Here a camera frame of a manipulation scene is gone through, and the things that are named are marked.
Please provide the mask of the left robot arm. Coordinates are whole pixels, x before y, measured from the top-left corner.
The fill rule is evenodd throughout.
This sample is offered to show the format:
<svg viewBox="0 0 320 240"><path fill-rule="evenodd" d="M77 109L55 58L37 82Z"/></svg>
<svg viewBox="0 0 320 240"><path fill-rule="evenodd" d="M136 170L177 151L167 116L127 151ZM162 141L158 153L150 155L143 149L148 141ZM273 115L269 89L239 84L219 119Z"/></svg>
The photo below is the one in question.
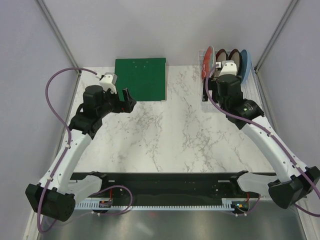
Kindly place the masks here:
<svg viewBox="0 0 320 240"><path fill-rule="evenodd" d="M69 181L82 154L101 128L103 118L110 113L131 113L137 103L129 90L122 90L123 100L110 89L100 85L86 87L75 115L67 126L67 141L56 156L46 174L37 184L29 184L26 197L34 212L52 219L67 221L76 204L97 194L106 196L110 185L104 181L105 175L99 172L89 173L75 184Z"/></svg>

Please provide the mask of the red and teal floral plate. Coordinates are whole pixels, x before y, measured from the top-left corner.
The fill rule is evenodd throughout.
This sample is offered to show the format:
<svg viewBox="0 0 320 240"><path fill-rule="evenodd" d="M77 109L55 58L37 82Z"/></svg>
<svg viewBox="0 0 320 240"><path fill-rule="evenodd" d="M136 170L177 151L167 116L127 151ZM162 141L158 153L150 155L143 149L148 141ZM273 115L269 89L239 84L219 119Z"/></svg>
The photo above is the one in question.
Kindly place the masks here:
<svg viewBox="0 0 320 240"><path fill-rule="evenodd" d="M210 73L210 69L216 65L216 54L214 47L210 45L203 57L201 65L201 81L204 83L207 76L212 77L213 73Z"/></svg>

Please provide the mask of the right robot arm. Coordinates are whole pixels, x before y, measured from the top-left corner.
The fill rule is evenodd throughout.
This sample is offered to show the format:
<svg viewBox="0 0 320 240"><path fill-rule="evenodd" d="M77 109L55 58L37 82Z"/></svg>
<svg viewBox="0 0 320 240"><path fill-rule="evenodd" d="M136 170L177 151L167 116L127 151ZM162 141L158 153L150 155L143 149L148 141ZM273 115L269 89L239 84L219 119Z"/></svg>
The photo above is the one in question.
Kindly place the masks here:
<svg viewBox="0 0 320 240"><path fill-rule="evenodd" d="M275 172L273 176L239 172L235 181L229 184L233 196L257 193L270 197L278 207L287 209L312 191L317 195L320 193L316 186L320 170L316 166L308 167L289 150L274 132L260 106L244 98L238 76L225 74L211 78L207 75L203 85L207 100L255 143Z"/></svg>

